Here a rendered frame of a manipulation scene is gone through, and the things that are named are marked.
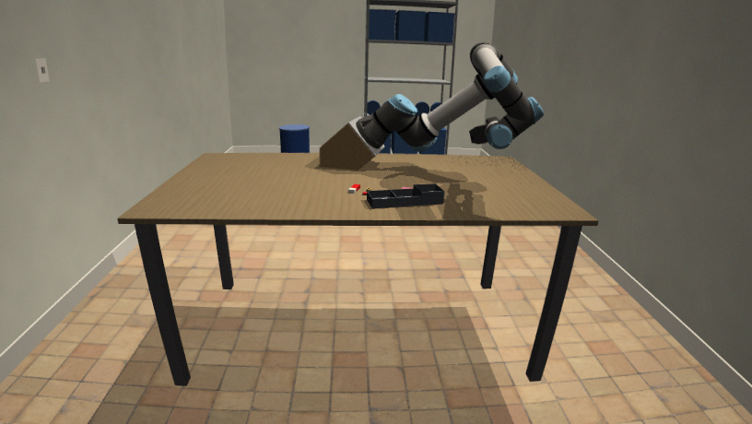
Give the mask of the black rack of bins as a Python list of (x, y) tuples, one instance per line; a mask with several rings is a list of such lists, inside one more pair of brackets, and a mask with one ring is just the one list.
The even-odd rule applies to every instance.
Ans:
[(368, 191), (371, 208), (440, 205), (443, 201), (444, 191), (436, 183), (414, 184), (414, 189)]

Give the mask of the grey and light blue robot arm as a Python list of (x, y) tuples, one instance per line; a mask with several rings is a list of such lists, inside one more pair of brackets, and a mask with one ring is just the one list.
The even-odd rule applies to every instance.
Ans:
[(509, 146), (517, 135), (540, 120), (544, 111), (533, 97), (527, 99), (523, 95), (516, 85), (518, 77), (514, 70), (500, 51), (490, 44), (480, 42), (472, 48), (470, 60), (478, 75), (469, 86), (429, 114), (419, 116), (409, 99), (396, 94), (376, 112), (356, 122), (361, 136), (378, 149), (395, 131), (415, 151), (424, 151), (436, 142), (443, 127), (483, 100), (496, 98), (507, 114), (488, 127), (487, 140), (497, 149)]

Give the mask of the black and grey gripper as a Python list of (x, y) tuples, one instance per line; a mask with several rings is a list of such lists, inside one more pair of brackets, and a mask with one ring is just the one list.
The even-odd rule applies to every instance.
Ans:
[(487, 124), (479, 125), (474, 127), (469, 131), (471, 142), (474, 144), (484, 144), (487, 143), (487, 138), (485, 135), (485, 130), (487, 132), (488, 127), (499, 121), (498, 117), (491, 117), (486, 119)]

